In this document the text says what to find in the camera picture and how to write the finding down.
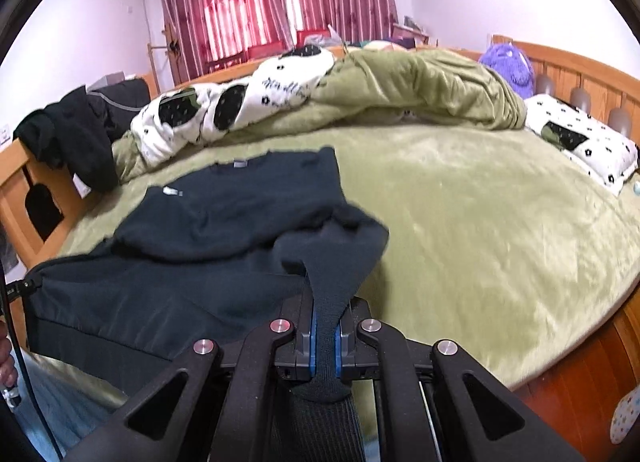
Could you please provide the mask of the person's left hand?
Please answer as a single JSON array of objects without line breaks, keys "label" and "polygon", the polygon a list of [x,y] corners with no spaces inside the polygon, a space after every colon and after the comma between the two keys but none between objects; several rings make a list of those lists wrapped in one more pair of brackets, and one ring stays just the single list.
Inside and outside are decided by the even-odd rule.
[{"label": "person's left hand", "polygon": [[12,357],[12,343],[6,323],[0,320],[0,384],[12,387],[17,380],[17,370]]}]

